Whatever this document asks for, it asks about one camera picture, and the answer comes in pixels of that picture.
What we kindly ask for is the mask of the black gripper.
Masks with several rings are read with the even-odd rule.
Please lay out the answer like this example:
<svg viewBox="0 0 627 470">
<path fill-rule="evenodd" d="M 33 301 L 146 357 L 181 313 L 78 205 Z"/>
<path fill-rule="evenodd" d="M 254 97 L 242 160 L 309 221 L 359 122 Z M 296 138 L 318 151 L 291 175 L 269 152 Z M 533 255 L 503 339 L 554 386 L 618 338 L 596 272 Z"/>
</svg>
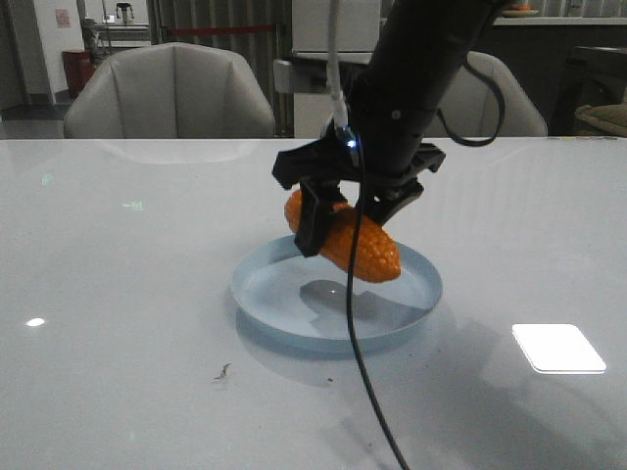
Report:
<svg viewBox="0 0 627 470">
<path fill-rule="evenodd" d="M 284 188 L 300 183 L 301 213 L 295 244 L 305 258 L 316 256 L 334 222 L 334 205 L 345 203 L 339 180 L 365 170 L 364 214 L 379 226 L 417 200 L 417 175 L 435 172 L 445 154 L 422 142 L 446 92 L 446 79 L 362 72 L 348 83 L 351 135 L 334 127 L 323 137 L 280 152 L 272 175 Z"/>
</svg>

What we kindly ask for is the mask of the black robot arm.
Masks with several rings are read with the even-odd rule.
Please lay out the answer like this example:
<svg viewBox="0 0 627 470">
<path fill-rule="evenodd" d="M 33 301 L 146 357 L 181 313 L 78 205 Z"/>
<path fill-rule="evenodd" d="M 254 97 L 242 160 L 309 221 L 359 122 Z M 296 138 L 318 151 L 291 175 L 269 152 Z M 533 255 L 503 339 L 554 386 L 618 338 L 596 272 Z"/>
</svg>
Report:
<svg viewBox="0 0 627 470">
<path fill-rule="evenodd" d="M 367 66 L 344 86 L 346 132 L 327 128 L 310 144 L 278 154 L 272 174 L 284 189 L 299 185 L 302 209 L 295 244 L 305 257 L 330 236 L 339 183 L 358 181 L 358 206 L 383 225 L 417 199 L 417 175 L 444 155 L 422 141 L 467 54 L 506 7 L 504 1 L 397 1 Z"/>
</svg>

